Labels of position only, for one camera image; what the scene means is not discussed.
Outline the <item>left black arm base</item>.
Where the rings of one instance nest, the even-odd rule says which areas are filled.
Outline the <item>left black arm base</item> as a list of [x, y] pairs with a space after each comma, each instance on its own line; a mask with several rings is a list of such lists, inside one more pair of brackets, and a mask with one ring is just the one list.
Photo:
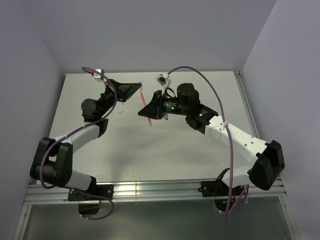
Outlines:
[[[98, 184], [92, 191], [70, 189], [67, 200], [78, 203], [78, 213], [89, 220], [100, 220], [108, 217], [114, 210], [113, 203], [114, 185]], [[98, 216], [103, 201], [111, 203], [111, 209], [106, 215]]]

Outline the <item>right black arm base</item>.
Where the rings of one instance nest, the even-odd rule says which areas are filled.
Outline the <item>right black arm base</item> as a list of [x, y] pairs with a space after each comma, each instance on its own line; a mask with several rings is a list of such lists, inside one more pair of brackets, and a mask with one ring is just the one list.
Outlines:
[[[226, 197], [225, 199], [215, 199], [214, 204], [219, 211], [225, 212], [228, 204], [228, 196], [229, 196], [229, 186], [226, 185], [222, 178], [225, 172], [222, 172], [215, 180], [202, 181], [200, 183], [200, 188], [198, 188], [198, 192], [202, 194], [202, 197]], [[243, 185], [236, 186], [232, 188], [231, 192], [231, 200], [229, 209], [236, 205], [237, 197], [239, 197], [242, 193], [244, 196], [247, 193], [245, 187]]]

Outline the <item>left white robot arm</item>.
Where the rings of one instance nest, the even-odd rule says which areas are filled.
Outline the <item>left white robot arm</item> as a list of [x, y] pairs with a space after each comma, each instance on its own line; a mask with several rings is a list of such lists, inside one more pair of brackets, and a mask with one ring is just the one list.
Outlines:
[[126, 102], [142, 87], [141, 83], [119, 83], [113, 79], [110, 82], [111, 85], [106, 85], [99, 99], [87, 98], [81, 103], [82, 126], [63, 136], [44, 137], [39, 141], [29, 175], [40, 181], [43, 188], [76, 189], [86, 200], [96, 197], [96, 178], [74, 170], [73, 155], [106, 132], [109, 123], [107, 116], [116, 102]]

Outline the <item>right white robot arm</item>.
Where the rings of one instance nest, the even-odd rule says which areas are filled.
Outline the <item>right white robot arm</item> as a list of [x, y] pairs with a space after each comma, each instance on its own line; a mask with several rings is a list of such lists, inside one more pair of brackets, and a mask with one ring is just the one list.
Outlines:
[[159, 120], [165, 114], [185, 116], [192, 129], [232, 146], [247, 160], [245, 166], [223, 170], [214, 181], [214, 190], [222, 195], [229, 194], [234, 187], [250, 184], [268, 191], [285, 168], [280, 143], [258, 139], [226, 123], [220, 114], [201, 103], [199, 92], [191, 83], [180, 84], [176, 97], [155, 91], [150, 103], [138, 112], [139, 116], [153, 120]]

